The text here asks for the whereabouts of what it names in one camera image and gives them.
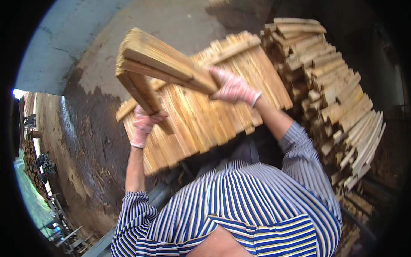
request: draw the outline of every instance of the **forearm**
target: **forearm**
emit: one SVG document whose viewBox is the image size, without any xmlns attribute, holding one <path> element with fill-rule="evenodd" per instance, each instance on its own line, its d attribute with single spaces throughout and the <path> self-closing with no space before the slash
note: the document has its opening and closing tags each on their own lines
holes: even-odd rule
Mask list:
<svg viewBox="0 0 411 257">
<path fill-rule="evenodd" d="M 294 122 L 285 112 L 274 109 L 263 97 L 256 101 L 254 108 L 277 141 L 280 141 Z"/>
<path fill-rule="evenodd" d="M 126 192 L 145 191 L 143 149 L 132 146 L 126 171 Z"/>
</svg>

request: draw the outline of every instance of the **glove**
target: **glove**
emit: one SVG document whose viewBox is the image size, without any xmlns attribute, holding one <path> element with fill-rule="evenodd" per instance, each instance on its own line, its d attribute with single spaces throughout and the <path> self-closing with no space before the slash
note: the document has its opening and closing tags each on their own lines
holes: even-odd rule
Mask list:
<svg viewBox="0 0 411 257">
<path fill-rule="evenodd" d="M 211 66 L 208 70 L 214 80 L 221 84 L 221 89 L 209 96 L 210 100 L 224 100 L 233 104 L 242 101 L 253 108 L 256 101 L 263 94 L 261 91 L 250 87 L 245 79 L 240 76 L 226 72 L 216 66 Z"/>
<path fill-rule="evenodd" d="M 159 113 L 148 116 L 143 108 L 138 104 L 134 109 L 134 135 L 130 144 L 137 148 L 144 148 L 145 141 L 148 134 L 153 129 L 154 124 L 159 123 L 168 116 L 166 111 L 160 111 Z"/>
</svg>

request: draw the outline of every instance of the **person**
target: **person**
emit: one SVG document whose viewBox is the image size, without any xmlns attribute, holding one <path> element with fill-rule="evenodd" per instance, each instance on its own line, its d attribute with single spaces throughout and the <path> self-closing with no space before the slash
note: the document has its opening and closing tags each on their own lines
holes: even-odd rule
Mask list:
<svg viewBox="0 0 411 257">
<path fill-rule="evenodd" d="M 119 256 L 331 256 L 341 236 L 341 211 L 304 129 L 272 108 L 259 91 L 217 67 L 212 100 L 255 108 L 284 153 L 282 170 L 230 161 L 184 186 L 157 213 L 145 191 L 143 148 L 166 113 L 135 109 L 125 196 L 111 245 Z"/>
</svg>

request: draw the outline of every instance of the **blue and white striped shirt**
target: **blue and white striped shirt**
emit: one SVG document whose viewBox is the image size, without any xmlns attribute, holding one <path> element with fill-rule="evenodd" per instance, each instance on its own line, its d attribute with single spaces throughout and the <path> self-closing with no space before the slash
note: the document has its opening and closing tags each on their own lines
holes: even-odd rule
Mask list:
<svg viewBox="0 0 411 257">
<path fill-rule="evenodd" d="M 112 255 L 186 255 L 220 225 L 255 256 L 331 256 L 341 212 L 317 152 L 296 122 L 279 144 L 282 171 L 230 162 L 183 187 L 160 213 L 147 192 L 126 192 Z"/>
</svg>

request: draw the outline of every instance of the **shirt sleeve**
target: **shirt sleeve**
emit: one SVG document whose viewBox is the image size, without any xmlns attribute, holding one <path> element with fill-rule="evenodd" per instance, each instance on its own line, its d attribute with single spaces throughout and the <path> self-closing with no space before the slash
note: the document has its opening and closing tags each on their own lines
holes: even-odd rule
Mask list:
<svg viewBox="0 0 411 257">
<path fill-rule="evenodd" d="M 148 202 L 147 191 L 126 192 L 111 244 L 112 255 L 135 256 L 132 246 L 136 238 L 146 236 L 148 226 L 157 215 L 157 209 Z"/>
<path fill-rule="evenodd" d="M 279 146 L 284 153 L 282 171 L 310 191 L 341 222 L 339 203 L 304 128 L 294 121 Z"/>
</svg>

